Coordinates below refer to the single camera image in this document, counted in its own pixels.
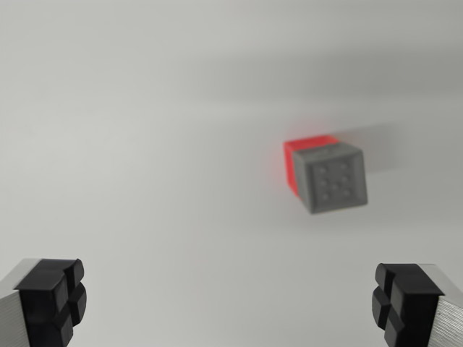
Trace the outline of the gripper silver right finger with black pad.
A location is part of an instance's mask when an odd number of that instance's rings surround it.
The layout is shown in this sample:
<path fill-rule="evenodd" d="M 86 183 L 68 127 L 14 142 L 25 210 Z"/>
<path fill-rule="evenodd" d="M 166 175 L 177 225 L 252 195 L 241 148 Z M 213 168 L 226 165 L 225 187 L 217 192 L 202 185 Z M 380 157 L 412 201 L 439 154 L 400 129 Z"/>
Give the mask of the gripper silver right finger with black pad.
<path fill-rule="evenodd" d="M 372 313 L 388 346 L 461 346 L 462 290 L 434 264 L 378 264 Z"/>

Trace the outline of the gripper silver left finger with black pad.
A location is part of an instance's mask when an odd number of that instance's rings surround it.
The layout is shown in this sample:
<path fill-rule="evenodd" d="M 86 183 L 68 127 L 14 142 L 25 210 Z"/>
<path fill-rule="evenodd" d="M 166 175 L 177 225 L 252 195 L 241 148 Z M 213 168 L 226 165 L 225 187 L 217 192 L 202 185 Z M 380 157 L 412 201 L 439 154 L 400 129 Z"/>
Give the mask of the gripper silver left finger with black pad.
<path fill-rule="evenodd" d="M 82 322 L 81 260 L 23 259 L 1 279 L 1 345 L 65 347 Z"/>

